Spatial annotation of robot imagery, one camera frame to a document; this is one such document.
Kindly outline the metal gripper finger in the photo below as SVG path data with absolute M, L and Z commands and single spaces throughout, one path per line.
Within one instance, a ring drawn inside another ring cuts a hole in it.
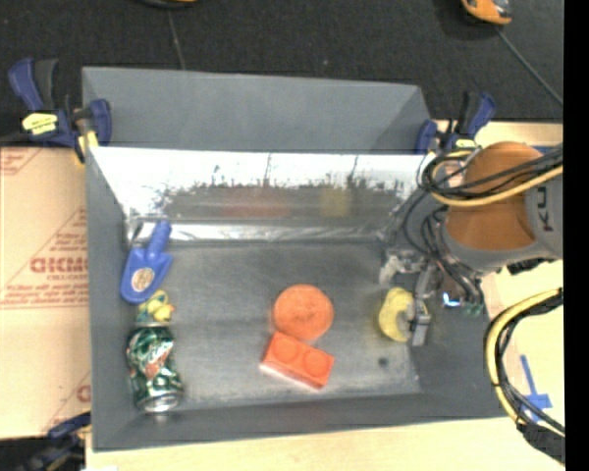
M 415 313 L 410 324 L 411 345 L 413 347 L 423 346 L 426 343 L 431 318 L 431 313 L 426 308 Z

